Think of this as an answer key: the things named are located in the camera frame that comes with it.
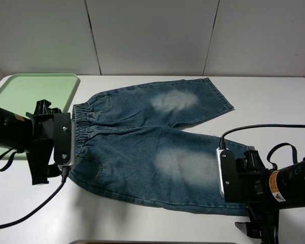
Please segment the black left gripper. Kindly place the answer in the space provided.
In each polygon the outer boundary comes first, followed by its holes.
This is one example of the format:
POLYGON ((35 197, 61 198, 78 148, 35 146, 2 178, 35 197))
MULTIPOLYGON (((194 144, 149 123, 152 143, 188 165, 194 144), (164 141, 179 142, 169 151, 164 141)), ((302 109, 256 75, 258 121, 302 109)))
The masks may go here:
POLYGON ((55 163, 49 164, 54 147, 54 114, 61 112, 58 108, 50 108, 50 105, 49 101, 40 100, 36 103, 33 114, 26 113, 32 122, 31 140, 26 157, 33 185, 48 184, 48 178, 61 175, 55 163))

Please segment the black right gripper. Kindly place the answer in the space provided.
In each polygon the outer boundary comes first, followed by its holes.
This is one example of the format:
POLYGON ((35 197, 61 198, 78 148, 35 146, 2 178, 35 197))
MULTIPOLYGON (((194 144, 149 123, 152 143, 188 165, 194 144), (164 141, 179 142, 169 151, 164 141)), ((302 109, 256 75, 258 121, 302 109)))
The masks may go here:
POLYGON ((242 202, 246 204, 248 222, 236 222, 235 226, 250 238, 261 243, 279 242, 279 209, 270 190, 269 179, 278 173, 276 164, 267 169, 257 150, 248 150, 245 158, 237 159, 242 202))

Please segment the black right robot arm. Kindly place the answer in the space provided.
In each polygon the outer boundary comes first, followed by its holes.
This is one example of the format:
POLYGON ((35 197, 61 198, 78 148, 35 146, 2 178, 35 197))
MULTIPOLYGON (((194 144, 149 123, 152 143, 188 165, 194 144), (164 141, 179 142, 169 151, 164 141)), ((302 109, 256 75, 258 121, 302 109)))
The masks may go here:
POLYGON ((261 243, 279 242, 279 211, 305 207, 305 157, 297 160, 292 148, 292 165, 278 169, 276 164, 267 169, 256 150, 236 159, 242 201, 246 204, 248 222, 235 226, 250 238, 261 243))

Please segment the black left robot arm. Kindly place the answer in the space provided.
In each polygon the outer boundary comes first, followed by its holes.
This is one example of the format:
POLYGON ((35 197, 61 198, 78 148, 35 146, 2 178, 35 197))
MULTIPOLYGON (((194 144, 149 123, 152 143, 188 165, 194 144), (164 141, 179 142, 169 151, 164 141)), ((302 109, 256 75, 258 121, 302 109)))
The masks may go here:
POLYGON ((26 153, 32 184, 48 183, 48 178, 61 175, 57 165, 49 165, 54 146, 54 114, 58 108, 40 100, 33 114, 21 116, 0 108, 0 147, 7 151, 0 155, 0 172, 7 170, 16 154, 26 153))

